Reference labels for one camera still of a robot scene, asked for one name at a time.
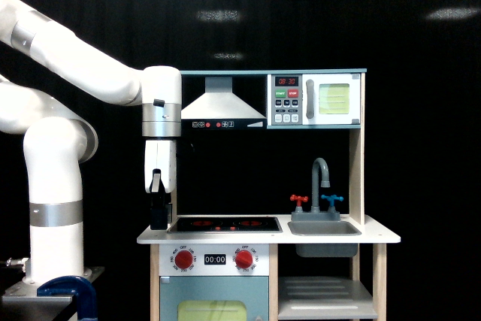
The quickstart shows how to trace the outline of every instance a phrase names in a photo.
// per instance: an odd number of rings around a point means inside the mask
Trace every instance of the microwave door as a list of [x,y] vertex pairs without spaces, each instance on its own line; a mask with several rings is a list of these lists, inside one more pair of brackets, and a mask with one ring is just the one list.
[[360,74],[304,74],[303,124],[359,124]]

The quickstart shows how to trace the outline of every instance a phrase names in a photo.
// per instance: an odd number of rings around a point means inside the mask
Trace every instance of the blue clamp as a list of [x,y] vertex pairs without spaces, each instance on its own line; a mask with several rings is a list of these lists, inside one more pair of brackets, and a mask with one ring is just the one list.
[[334,207],[334,202],[342,202],[344,200],[344,197],[337,197],[336,195],[321,195],[321,198],[327,199],[327,201],[330,203],[330,207]]
[[97,321],[97,293],[92,284],[80,276],[62,276],[47,281],[37,289],[37,296],[74,295],[77,319]]

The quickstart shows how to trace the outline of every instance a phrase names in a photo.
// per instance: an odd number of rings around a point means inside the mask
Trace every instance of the light blue panel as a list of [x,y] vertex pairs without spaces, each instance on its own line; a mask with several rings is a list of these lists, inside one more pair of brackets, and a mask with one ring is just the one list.
[[313,124],[298,126],[267,126],[267,129],[360,129],[360,124]]
[[297,69],[288,71],[180,71],[182,75],[267,75],[267,74],[339,74],[339,73],[366,73],[367,69]]
[[177,306],[186,300],[241,301],[247,321],[269,319],[268,276],[179,276],[160,284],[160,320],[177,321]]

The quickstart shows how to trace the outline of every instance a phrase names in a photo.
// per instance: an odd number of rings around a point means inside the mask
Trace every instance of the blue faucet handle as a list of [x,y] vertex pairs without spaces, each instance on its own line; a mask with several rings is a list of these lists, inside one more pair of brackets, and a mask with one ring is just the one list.
[[343,201],[344,197],[337,197],[336,195],[321,195],[322,199],[326,199],[330,203],[330,207],[334,207],[336,201]]

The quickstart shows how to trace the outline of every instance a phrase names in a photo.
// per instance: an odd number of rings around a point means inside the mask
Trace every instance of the control panel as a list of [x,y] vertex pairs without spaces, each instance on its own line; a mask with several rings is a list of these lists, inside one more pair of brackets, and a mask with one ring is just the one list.
[[160,245],[161,276],[268,276],[268,244]]
[[302,75],[272,74],[268,79],[268,107],[273,126],[302,124]]

